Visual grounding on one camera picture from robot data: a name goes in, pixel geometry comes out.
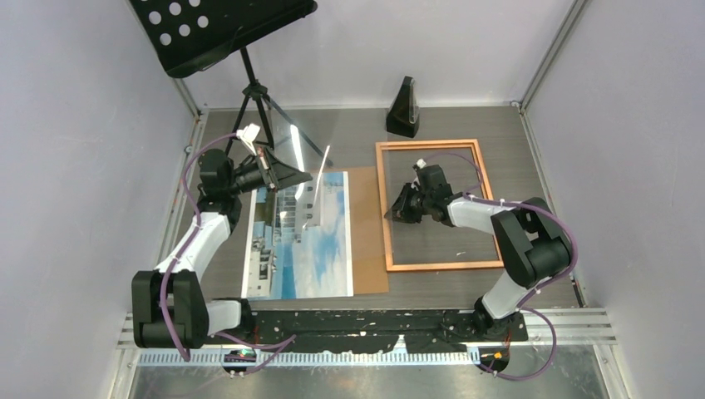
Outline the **orange wooden picture frame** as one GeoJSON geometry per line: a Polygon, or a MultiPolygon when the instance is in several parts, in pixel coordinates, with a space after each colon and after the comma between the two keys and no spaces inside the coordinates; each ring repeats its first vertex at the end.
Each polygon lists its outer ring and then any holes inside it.
{"type": "MultiPolygon", "coordinates": [[[[493,193],[489,183],[488,174],[479,141],[477,139],[457,139],[457,140],[411,140],[411,141],[386,141],[376,143],[377,160],[377,182],[379,187],[380,206],[382,217],[388,211],[389,203],[386,192],[386,176],[383,167],[383,154],[385,151],[393,150],[469,150],[475,165],[479,167],[477,174],[481,183],[481,191],[487,200],[493,200],[493,193]]],[[[385,251],[386,271],[397,272],[440,272],[447,270],[467,270],[484,268],[503,268],[499,244],[494,239],[497,260],[473,261],[473,262],[450,262],[450,263],[424,263],[424,264],[395,264],[393,260],[392,236],[390,221],[382,218],[382,236],[385,251]]]]}

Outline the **building and sky photo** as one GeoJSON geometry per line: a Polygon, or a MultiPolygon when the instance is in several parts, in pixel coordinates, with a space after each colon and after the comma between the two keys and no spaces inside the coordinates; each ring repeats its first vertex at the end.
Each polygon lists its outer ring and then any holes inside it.
{"type": "Polygon", "coordinates": [[[345,171],[251,199],[241,295],[254,301],[353,295],[349,178],[345,171]]]}

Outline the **clear acrylic sheet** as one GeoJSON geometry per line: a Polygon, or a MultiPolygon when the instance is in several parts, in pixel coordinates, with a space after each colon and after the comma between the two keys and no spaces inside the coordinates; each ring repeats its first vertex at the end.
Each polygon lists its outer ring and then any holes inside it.
{"type": "Polygon", "coordinates": [[[312,176],[277,196],[277,222],[281,234],[293,241],[315,234],[351,232],[350,177],[333,168],[333,147],[312,133],[294,126],[283,116],[273,117],[276,155],[295,169],[312,176]]]}

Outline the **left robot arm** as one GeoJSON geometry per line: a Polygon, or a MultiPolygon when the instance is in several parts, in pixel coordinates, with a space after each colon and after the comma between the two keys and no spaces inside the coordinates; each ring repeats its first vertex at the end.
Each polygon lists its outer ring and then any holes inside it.
{"type": "Polygon", "coordinates": [[[244,315],[243,300],[206,302],[201,288],[205,270],[239,222],[240,196],[260,189],[278,192],[313,178],[267,147],[257,148],[239,165],[221,149],[201,150],[190,163],[200,175],[199,196],[187,197],[195,208],[190,227],[164,260],[131,281],[136,346],[176,349],[184,358],[221,331],[236,344],[254,336],[255,323],[244,315]]]}

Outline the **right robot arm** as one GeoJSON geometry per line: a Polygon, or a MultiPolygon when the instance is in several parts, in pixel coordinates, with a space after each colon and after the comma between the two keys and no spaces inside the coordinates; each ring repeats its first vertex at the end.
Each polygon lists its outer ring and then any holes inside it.
{"type": "Polygon", "coordinates": [[[419,224],[429,215],[446,226],[494,237],[504,271],[476,300],[470,330],[486,341],[495,341],[507,331],[507,319],[531,295],[570,273],[578,256],[575,240],[541,198],[521,202],[483,199],[468,191],[453,191],[439,165],[416,165],[414,170],[416,178],[404,184],[384,217],[419,224]]]}

